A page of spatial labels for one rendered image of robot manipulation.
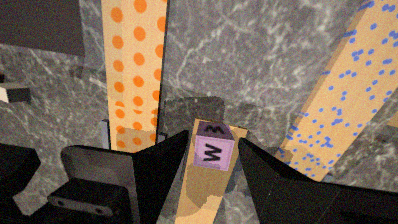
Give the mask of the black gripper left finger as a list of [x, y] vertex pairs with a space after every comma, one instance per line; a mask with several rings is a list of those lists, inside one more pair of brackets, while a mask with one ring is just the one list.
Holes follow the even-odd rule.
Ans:
[[186, 150], [189, 131], [130, 153], [67, 146], [61, 159], [69, 180], [90, 180], [127, 188], [133, 224], [156, 224]]

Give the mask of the tan strip with blue speckles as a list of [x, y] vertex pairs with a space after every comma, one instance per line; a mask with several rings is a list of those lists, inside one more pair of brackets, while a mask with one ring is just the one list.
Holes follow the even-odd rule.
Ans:
[[321, 182], [361, 131], [298, 115], [274, 157]]

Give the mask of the orange polka-dotted tan strip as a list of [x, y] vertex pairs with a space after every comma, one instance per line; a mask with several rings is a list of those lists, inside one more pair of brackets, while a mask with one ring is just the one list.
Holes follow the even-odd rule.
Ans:
[[162, 84], [106, 72], [111, 150], [157, 144]]

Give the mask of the light wooden strip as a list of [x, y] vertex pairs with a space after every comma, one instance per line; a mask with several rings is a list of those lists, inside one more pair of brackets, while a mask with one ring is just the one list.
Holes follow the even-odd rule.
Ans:
[[195, 118], [175, 224], [213, 224], [239, 155], [239, 138], [245, 138], [248, 131], [246, 127], [229, 124], [235, 143], [228, 171], [193, 166], [199, 121], [228, 124], [200, 117]]

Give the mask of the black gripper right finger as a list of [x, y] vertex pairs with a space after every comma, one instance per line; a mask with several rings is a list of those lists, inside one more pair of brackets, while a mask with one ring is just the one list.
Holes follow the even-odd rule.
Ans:
[[341, 211], [398, 220], [398, 192], [315, 181], [243, 137], [238, 150], [260, 224], [329, 224]]

